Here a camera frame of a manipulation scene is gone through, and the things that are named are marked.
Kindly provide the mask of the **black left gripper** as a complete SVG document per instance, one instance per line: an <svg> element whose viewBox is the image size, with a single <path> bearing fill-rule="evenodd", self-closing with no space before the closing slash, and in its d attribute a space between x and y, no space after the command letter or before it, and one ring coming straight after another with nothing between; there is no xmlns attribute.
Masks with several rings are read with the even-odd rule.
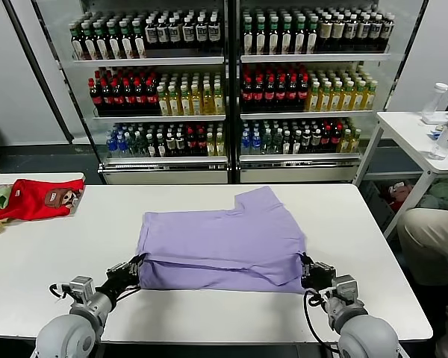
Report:
<svg viewBox="0 0 448 358"><path fill-rule="evenodd" d="M137 286L141 267L146 258L136 255L128 263L118 264L107 270L107 280L100 286L100 292L108 297L119 297L128 287Z"/></svg>

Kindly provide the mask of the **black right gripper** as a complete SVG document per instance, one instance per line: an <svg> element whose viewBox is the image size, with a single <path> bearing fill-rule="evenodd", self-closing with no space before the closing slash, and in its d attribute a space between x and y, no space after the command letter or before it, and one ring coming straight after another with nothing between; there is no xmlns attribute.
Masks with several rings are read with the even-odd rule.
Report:
<svg viewBox="0 0 448 358"><path fill-rule="evenodd" d="M336 277L334 266L314 263L313 260L308 261L305 252L300 254L300 260L302 264L302 287L304 289L313 289L315 292L319 292L332 287L332 280Z"/></svg>

